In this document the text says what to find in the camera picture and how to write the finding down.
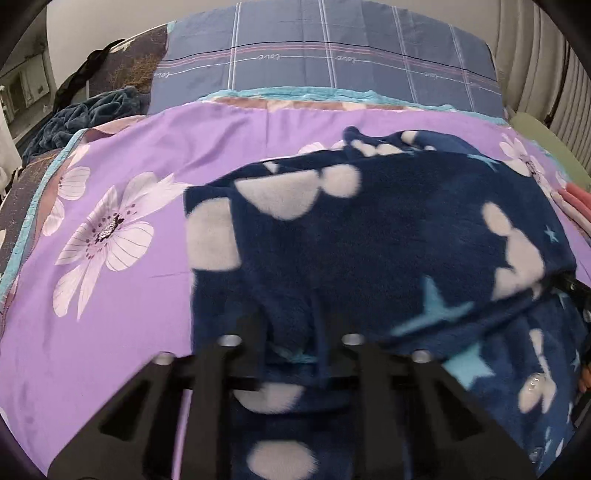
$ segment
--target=metal screw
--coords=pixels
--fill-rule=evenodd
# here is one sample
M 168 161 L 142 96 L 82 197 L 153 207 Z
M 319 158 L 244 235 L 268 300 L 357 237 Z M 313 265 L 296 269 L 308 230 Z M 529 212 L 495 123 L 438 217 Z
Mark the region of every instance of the metal screw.
M 365 337 L 360 333 L 347 333 L 347 335 L 343 335 L 341 341 L 343 345 L 347 346 L 363 345 L 365 343 Z
M 222 335 L 217 339 L 218 345 L 234 347 L 242 343 L 242 339 L 238 335 Z
M 415 350 L 411 355 L 411 358 L 416 364 L 427 364 L 433 360 L 433 357 L 428 350 Z
M 172 362 L 174 362 L 174 359 L 175 359 L 175 356 L 173 353 L 160 352 L 158 355 L 156 355 L 152 359 L 152 361 L 156 365 L 170 365 Z

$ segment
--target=teal trim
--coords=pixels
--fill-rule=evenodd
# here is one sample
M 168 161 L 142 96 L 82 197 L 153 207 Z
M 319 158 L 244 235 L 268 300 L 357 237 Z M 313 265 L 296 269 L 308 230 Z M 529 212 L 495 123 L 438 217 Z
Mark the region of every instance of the teal trim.
M 0 304 L 2 307 L 6 302 L 8 290 L 10 290 L 12 283 L 14 282 L 14 279 L 17 277 L 19 269 L 21 268 L 22 257 L 25 253 L 27 242 L 29 240 L 31 227 L 34 225 L 35 218 L 37 216 L 37 208 L 39 206 L 39 201 L 41 200 L 41 195 L 43 195 L 43 192 L 45 191 L 47 184 L 54 176 L 54 174 L 57 172 L 57 170 L 61 167 L 61 165 L 64 163 L 64 160 L 70 154 L 73 147 L 77 144 L 78 140 L 82 137 L 86 130 L 86 128 L 78 130 L 74 134 L 74 136 L 70 139 L 68 144 L 60 152 L 60 154 L 51 162 L 51 165 L 47 167 L 45 175 L 43 175 L 43 178 L 39 182 L 39 186 L 35 191 L 35 195 L 33 195 L 33 198 L 31 199 L 31 204 L 29 205 L 27 214 L 22 223 L 21 231 L 18 234 L 17 243 L 14 245 L 14 248 L 12 249 L 10 259 L 8 260 L 6 269 L 4 270 L 4 273 L 0 280 Z
M 503 125 L 504 127 L 509 126 L 509 124 L 502 118 L 483 115 L 482 113 L 477 112 L 456 110 L 451 105 L 427 106 L 420 105 L 419 103 L 405 102 L 404 100 L 398 100 L 396 98 L 384 97 L 373 90 L 369 90 L 367 92 L 356 92 L 354 90 L 344 90 L 329 87 L 267 87 L 240 91 L 220 90 L 219 92 L 210 93 L 199 100 L 211 100 L 212 98 L 220 96 L 239 98 L 259 96 L 273 100 L 315 100 L 318 102 L 356 102 L 375 103 L 378 105 L 401 105 L 437 112 L 461 112 L 495 125 Z

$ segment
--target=white polka dot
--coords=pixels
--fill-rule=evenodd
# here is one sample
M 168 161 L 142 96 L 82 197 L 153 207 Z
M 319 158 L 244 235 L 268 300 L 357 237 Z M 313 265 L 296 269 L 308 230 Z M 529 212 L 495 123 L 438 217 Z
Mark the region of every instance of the white polka dot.
M 414 141 L 417 137 L 417 134 L 418 132 L 416 130 L 406 130 L 405 132 L 402 132 L 400 138 L 407 145 L 414 145 Z
M 330 147 L 331 150 L 343 150 L 343 147 L 346 145 L 344 140 L 339 140 L 338 142 L 333 143 L 333 146 Z
M 322 170 L 322 189 L 338 198 L 351 198 L 361 187 L 361 172 L 353 165 L 341 164 Z
M 278 220 L 294 220 L 307 213 L 318 196 L 316 170 L 284 173 L 275 177 L 237 180 L 236 189 L 262 213 Z
M 312 452 L 293 440 L 258 442 L 250 452 L 248 468 L 265 480 L 305 480 L 317 470 Z
M 495 203 L 487 202 L 484 204 L 482 207 L 482 217 L 491 232 L 496 235 L 509 236 L 511 233 L 511 229 L 513 228 L 511 222 L 503 210 Z
M 272 161 L 266 161 L 263 165 L 269 170 L 271 173 L 277 173 L 279 171 L 279 165 Z
M 353 140 L 351 142 L 351 146 L 359 150 L 364 157 L 374 157 L 376 155 L 393 155 L 396 153 L 403 153 L 403 150 L 400 150 L 398 147 L 390 145 L 389 143 L 382 143 L 379 144 L 377 147 L 374 147 L 373 145 L 364 143 L 361 140 Z
M 532 374 L 527 379 L 518 396 L 519 411 L 521 413 L 530 412 L 542 398 L 544 392 L 545 378 L 540 374 Z
M 186 227 L 191 268 L 227 271 L 240 266 L 229 199 L 201 202 L 189 214 Z
M 324 145 L 320 142 L 314 142 L 309 145 L 304 145 L 301 149 L 298 150 L 298 155 L 304 155 L 307 153 L 318 152 L 320 150 L 326 150 Z
M 505 259 L 509 268 L 495 271 L 493 300 L 507 298 L 531 288 L 544 277 L 544 260 L 538 248 L 518 228 L 513 228 L 498 205 L 488 202 L 482 207 L 482 217 L 491 232 L 507 237 Z
M 373 145 L 369 145 L 361 140 L 353 140 L 351 146 L 359 150 L 364 157 L 373 157 L 376 154 Z
M 304 392 L 300 385 L 265 383 L 258 391 L 234 390 L 234 396 L 247 410 L 255 413 L 290 411 Z
M 378 145 L 378 148 L 375 149 L 378 155 L 393 155 L 396 153 L 402 153 L 398 147 L 394 145 L 390 145 L 389 143 L 382 143 Z
M 556 458 L 558 458 L 558 455 L 560 455 L 562 453 L 563 447 L 564 447 L 564 439 L 562 439 L 560 441 L 560 443 L 558 444 L 558 448 L 556 449 Z
M 534 283 L 531 286 L 533 300 L 539 299 L 540 295 L 542 295 L 543 291 L 544 291 L 544 288 L 542 287 L 542 284 L 540 282 Z

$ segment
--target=pink cloth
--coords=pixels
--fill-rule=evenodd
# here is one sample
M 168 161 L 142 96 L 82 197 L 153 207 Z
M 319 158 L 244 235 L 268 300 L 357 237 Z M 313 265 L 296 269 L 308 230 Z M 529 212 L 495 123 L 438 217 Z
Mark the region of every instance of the pink cloth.
M 580 213 L 575 207 L 560 196 L 558 192 L 552 192 L 552 199 L 556 205 L 570 218 L 572 218 L 577 225 L 579 225 L 587 235 L 591 236 L 591 223 Z
M 558 193 L 560 193 L 562 198 L 564 198 L 574 208 L 576 208 L 581 215 L 591 222 L 591 210 L 589 210 L 581 200 L 564 189 L 558 189 Z
M 574 183 L 567 183 L 566 191 L 577 197 L 585 204 L 588 209 L 591 209 L 591 193 L 584 191 L 581 187 L 575 185 Z

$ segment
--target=black strap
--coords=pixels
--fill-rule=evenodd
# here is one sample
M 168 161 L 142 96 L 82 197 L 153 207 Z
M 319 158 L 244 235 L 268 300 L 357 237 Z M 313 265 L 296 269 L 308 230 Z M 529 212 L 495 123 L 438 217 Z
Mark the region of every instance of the black strap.
M 102 50 L 95 50 L 88 55 L 86 61 L 75 73 L 70 75 L 64 83 L 61 84 L 56 92 L 56 99 L 53 102 L 53 114 L 66 108 L 72 102 L 74 95 L 80 90 L 92 76 L 98 72 L 101 65 L 105 62 L 109 51 L 115 45 L 121 43 L 123 39 L 109 43 Z

